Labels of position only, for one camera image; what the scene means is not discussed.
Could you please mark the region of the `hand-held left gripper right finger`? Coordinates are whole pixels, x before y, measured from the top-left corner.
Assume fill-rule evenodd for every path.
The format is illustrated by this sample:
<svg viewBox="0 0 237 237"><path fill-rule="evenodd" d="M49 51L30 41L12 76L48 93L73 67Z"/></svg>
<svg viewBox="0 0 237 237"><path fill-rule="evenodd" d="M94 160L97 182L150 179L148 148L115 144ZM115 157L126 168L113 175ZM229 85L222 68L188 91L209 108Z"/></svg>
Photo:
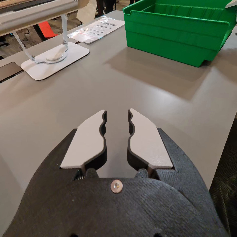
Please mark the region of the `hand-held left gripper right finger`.
<svg viewBox="0 0 237 237"><path fill-rule="evenodd" d="M128 122L128 164L136 171L146 170L148 176L154 176L156 170L173 171L173 162L156 125L132 108Z"/></svg>

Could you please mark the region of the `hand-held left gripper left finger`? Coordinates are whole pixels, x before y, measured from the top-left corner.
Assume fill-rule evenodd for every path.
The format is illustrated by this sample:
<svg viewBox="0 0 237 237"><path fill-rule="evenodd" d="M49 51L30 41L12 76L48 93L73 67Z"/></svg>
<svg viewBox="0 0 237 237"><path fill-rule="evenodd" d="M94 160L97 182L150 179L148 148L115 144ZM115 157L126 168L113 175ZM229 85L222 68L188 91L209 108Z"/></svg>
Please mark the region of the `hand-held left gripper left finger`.
<svg viewBox="0 0 237 237"><path fill-rule="evenodd" d="M107 161L106 133L107 111L100 110L82 122L60 165L61 169L100 169Z"/></svg>

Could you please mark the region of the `green plastic bin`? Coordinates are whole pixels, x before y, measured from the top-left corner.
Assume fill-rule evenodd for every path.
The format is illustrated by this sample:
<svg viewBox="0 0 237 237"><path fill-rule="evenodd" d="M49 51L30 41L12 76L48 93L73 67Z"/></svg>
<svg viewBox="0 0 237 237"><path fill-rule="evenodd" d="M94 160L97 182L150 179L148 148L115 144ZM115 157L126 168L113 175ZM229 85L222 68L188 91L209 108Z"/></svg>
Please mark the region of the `green plastic bin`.
<svg viewBox="0 0 237 237"><path fill-rule="evenodd" d="M236 26L231 0L139 0L123 8L127 46L200 67Z"/></svg>

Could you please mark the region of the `white document stand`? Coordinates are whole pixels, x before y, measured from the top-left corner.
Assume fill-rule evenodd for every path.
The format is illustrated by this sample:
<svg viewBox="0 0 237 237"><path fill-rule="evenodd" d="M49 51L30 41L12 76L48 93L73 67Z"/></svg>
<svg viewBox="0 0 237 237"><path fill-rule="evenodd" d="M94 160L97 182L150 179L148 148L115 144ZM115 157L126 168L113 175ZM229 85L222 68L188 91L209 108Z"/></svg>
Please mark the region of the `white document stand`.
<svg viewBox="0 0 237 237"><path fill-rule="evenodd" d="M23 62L20 67L36 81L41 81L50 77L75 61L85 57L90 52L82 46L77 46L75 43L68 42L67 14L61 15L61 21L63 29L62 44L37 56L30 55L16 31L12 32L29 58L27 61Z"/></svg>

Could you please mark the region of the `laminated paper sheet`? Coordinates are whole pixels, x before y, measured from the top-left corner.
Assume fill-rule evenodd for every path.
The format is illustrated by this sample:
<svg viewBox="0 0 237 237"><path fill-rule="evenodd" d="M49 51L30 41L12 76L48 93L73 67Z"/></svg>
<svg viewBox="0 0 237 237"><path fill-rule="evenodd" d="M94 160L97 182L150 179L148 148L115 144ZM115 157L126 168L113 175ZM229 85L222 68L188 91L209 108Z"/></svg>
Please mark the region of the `laminated paper sheet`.
<svg viewBox="0 0 237 237"><path fill-rule="evenodd" d="M68 37L78 42L91 44L112 33L123 25L125 25L125 22L122 20L102 16L95 22L68 34Z"/></svg>

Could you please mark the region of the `orange traffic cone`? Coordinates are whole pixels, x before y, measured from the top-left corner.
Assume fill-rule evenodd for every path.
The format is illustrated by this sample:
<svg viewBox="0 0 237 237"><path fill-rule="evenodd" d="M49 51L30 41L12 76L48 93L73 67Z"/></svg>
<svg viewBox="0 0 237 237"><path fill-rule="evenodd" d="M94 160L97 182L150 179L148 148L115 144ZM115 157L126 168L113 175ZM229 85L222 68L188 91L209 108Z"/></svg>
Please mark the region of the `orange traffic cone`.
<svg viewBox="0 0 237 237"><path fill-rule="evenodd" d="M41 22L38 25L39 25L39 28L46 39L51 39L53 37L58 36L58 34L55 34L53 32L52 28L50 27L50 25L47 21Z"/></svg>

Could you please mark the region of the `tan board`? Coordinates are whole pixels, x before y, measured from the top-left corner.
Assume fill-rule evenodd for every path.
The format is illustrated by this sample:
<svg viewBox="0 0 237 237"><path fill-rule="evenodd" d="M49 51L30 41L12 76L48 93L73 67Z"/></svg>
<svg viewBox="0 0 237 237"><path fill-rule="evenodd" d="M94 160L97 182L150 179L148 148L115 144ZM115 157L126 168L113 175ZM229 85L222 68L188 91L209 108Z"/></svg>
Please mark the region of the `tan board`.
<svg viewBox="0 0 237 237"><path fill-rule="evenodd" d="M76 18L83 24L90 23L94 20L97 8L96 0L89 0L88 4L80 8L77 12Z"/></svg>

